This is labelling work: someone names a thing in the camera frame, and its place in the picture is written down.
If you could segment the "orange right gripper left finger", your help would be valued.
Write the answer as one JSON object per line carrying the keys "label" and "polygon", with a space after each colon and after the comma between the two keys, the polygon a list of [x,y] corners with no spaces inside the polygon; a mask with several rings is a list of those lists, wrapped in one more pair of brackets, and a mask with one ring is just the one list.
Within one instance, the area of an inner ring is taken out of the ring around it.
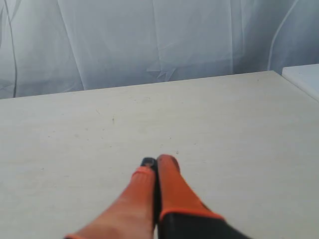
{"label": "orange right gripper left finger", "polygon": [[66,239],[152,239],[157,163],[144,158],[120,196],[100,216]]}

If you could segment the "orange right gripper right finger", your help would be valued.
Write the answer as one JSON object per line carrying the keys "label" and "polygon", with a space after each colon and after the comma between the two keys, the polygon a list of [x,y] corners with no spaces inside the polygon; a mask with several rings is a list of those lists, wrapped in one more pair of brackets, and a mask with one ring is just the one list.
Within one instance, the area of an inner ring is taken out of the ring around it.
{"label": "orange right gripper right finger", "polygon": [[194,193],[171,155],[157,158],[161,212],[158,219],[160,239],[247,239],[211,211]]}

